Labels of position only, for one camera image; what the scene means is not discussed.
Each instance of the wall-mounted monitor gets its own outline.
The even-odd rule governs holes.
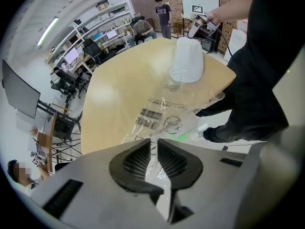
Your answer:
[[[2,86],[10,106],[35,118],[40,92],[21,79],[4,60],[2,60],[2,73]]]

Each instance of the office chair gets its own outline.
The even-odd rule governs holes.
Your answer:
[[[71,97],[74,98],[75,89],[71,89],[64,80],[60,79],[57,83],[50,81],[51,88],[57,91],[60,91],[62,95],[67,95],[65,103],[67,103]]]
[[[109,53],[104,53],[96,42],[91,39],[86,39],[83,42],[84,48],[82,49],[85,53],[89,54],[97,65],[101,65],[113,58],[116,55],[116,51],[110,51]]]
[[[63,94],[65,93],[65,91],[67,91],[68,93],[70,93],[73,96],[73,98],[74,98],[74,92],[76,91],[76,89],[78,89],[78,91],[79,91],[78,98],[81,98],[80,95],[81,95],[81,92],[83,89],[85,91],[87,91],[85,86],[87,84],[89,84],[89,81],[84,83],[80,77],[75,79],[72,76],[65,73],[58,66],[56,66],[53,70],[54,70],[54,73],[60,78],[60,81],[57,83],[58,85],[54,84],[52,86],[52,89],[58,90],[58,88],[61,88],[64,90]]]
[[[139,21],[139,20],[145,20],[145,17],[143,16],[138,16],[132,18],[132,22],[130,23],[131,28],[133,29],[134,25]]]

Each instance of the person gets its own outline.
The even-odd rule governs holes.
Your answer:
[[[293,37],[287,33],[290,21],[299,18],[299,1],[285,0],[285,20],[283,10],[278,9],[283,0],[231,0],[206,14],[216,24],[248,18],[248,30],[245,46],[228,63],[236,78],[224,90],[225,98],[197,114],[210,116],[232,110],[229,119],[225,125],[198,131],[199,139],[203,136],[215,143],[265,141],[288,126],[272,89],[305,42],[304,34],[297,29]],[[288,37],[289,46],[282,50]]]
[[[55,172],[57,172],[67,164],[69,163],[60,163],[55,165]],[[28,196],[31,196],[33,190],[37,186],[39,186],[39,184],[41,184],[43,181],[46,181],[50,177],[50,174],[43,163],[41,162],[38,163],[38,169],[41,176],[38,179],[31,179],[30,174],[29,172],[27,172],[24,163],[19,163],[16,159],[11,160],[8,163],[9,176],[12,178],[14,182],[17,182],[25,187],[25,193]]]
[[[159,15],[162,36],[167,39],[172,38],[171,23],[172,11],[168,4],[164,4],[163,0],[154,0],[157,3],[156,13]]]
[[[154,32],[153,27],[148,23],[147,21],[139,20],[136,22],[136,24],[133,26],[133,33],[134,36],[130,37],[128,39],[128,42],[131,47],[134,47],[134,43],[138,45],[139,40],[142,38],[146,39],[148,37],[152,37],[152,39],[157,38],[156,32]]]

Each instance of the black shirt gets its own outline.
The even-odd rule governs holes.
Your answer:
[[[156,13],[159,15],[160,25],[168,25],[170,20],[171,8],[168,4],[163,4],[161,7],[159,5],[156,6]]]
[[[247,42],[231,58],[237,77],[272,90],[305,43],[302,0],[253,0]]]

